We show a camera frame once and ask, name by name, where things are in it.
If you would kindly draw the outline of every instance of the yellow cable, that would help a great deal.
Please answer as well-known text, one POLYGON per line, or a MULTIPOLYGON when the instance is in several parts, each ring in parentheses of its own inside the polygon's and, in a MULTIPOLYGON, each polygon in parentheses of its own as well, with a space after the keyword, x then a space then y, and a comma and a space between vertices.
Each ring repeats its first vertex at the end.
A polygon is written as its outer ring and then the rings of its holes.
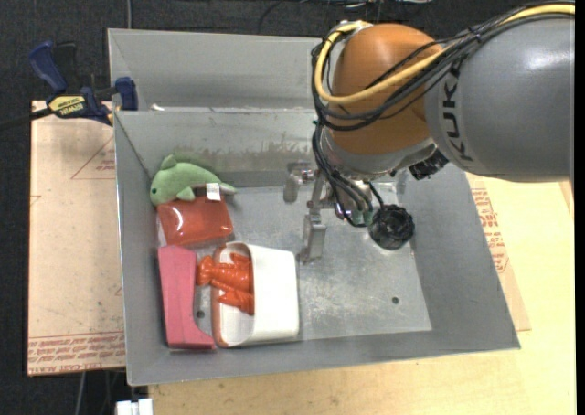
MULTIPOLYGON (((558 14, 558 13, 575 15, 575 5, 566 5, 566 4, 536 5, 534 7, 529 8, 529 9, 523 10, 522 12, 518 12, 517 14, 514 14, 513 16, 510 16, 509 18, 504 20, 502 22, 502 24, 513 21, 513 20, 518 20, 520 18, 525 18, 527 16, 537 15, 537 14, 558 14)), ((433 54, 432 56, 428 56, 425 59, 421 59, 416 64, 413 64, 412 66, 407 67, 406 69, 402 70, 401 72, 394 74, 394 75, 386 78, 385 80, 382 80, 381 82, 377 83, 373 87, 369 87, 368 89, 359 91, 357 93, 353 93, 351 95, 346 95, 343 97, 331 95, 330 93, 327 93, 323 88, 323 68, 324 68, 325 59, 329 55, 329 52, 330 52, 331 48, 333 47, 334 43, 341 36, 343 36, 347 33, 350 33, 358 28, 361 28, 363 25, 369 25, 369 24, 367 22, 358 21, 358 22, 352 22, 352 23, 349 23, 346 25, 342 25, 340 27, 337 27, 333 31, 333 33, 331 33, 327 37, 327 39, 325 40, 325 43, 321 49, 321 52, 319 53, 319 57, 317 58, 317 61, 315 63, 315 67, 314 67, 314 86, 317 90, 317 93, 319 94, 319 96, 323 100, 329 101, 330 103, 344 105, 344 104, 349 104, 349 103, 353 103, 356 101, 361 101, 361 100, 364 100, 366 98, 370 98, 370 97, 374 96, 376 93, 387 90, 389 87, 396 85, 401 80, 409 79, 413 75, 419 73, 421 70, 423 70, 429 64, 431 64, 437 57, 439 57, 442 53, 444 53, 447 49, 449 49, 449 47, 443 48, 441 51, 437 52, 436 54, 433 54)))

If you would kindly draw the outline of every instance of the green plush toy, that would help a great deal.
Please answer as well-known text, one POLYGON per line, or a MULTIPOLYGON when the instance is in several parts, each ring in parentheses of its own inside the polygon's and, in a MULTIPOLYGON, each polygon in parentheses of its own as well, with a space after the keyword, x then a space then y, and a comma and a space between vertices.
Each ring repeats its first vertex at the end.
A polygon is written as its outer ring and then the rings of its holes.
POLYGON ((179 163, 175 156, 170 154, 161 163, 161 169, 154 175, 150 186, 150 200, 154 206, 159 206, 171 200, 180 199, 192 201, 195 199, 194 188, 205 187, 207 183, 219 184, 223 194, 232 195, 236 189, 221 180, 201 166, 190 163, 179 163))

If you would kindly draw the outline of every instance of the blue clamp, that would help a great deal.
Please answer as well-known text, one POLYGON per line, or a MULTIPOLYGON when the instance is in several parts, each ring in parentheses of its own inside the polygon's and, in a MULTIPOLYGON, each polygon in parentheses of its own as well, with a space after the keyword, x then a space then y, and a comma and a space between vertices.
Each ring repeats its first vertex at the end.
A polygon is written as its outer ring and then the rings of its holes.
MULTIPOLYGON (((101 103, 99 98, 96 98, 96 93, 91 87, 81 87, 79 93, 75 95, 64 95, 68 83, 53 59, 52 48, 52 41, 47 40, 28 53, 28 60, 33 70, 53 91, 46 99, 47 110, 43 110, 38 117, 52 113, 59 118, 88 118, 111 125, 112 112, 101 103)), ((130 111, 138 109, 136 86, 132 79, 129 77, 117 79, 115 87, 105 91, 111 94, 111 90, 120 93, 123 109, 130 111)))

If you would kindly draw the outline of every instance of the black carpet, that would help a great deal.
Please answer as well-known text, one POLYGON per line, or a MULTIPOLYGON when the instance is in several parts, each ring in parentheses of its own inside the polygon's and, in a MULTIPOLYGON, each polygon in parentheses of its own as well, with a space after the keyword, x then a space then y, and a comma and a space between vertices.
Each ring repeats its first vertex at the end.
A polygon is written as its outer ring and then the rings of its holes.
MULTIPOLYGON (((448 37, 517 5, 540 0, 436 0, 390 4, 359 12, 324 2, 270 0, 132 0, 133 27, 219 33, 320 37, 338 20, 400 21, 433 37, 448 37), (268 7, 271 12, 261 21, 268 7)), ((26 116, 45 99, 27 53, 41 41, 77 45, 78 74, 97 88, 109 85, 105 32, 126 26, 125 0, 0 0, 0 122, 26 116)), ((30 131, 22 124, 0 132, 0 412, 73 414, 80 375, 27 378, 27 254, 30 131)), ((104 401, 127 399, 124 374, 88 373, 80 413, 112 413, 104 401)))

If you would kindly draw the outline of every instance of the cardboard sheet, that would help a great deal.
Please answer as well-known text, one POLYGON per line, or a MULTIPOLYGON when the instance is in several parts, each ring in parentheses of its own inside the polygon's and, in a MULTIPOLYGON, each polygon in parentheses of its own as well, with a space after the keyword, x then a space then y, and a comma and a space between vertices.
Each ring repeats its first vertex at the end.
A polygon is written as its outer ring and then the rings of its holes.
MULTIPOLYGON (((29 376, 124 367, 113 130, 47 117, 32 123, 29 376)), ((469 176, 516 330, 530 328, 497 213, 469 176)))

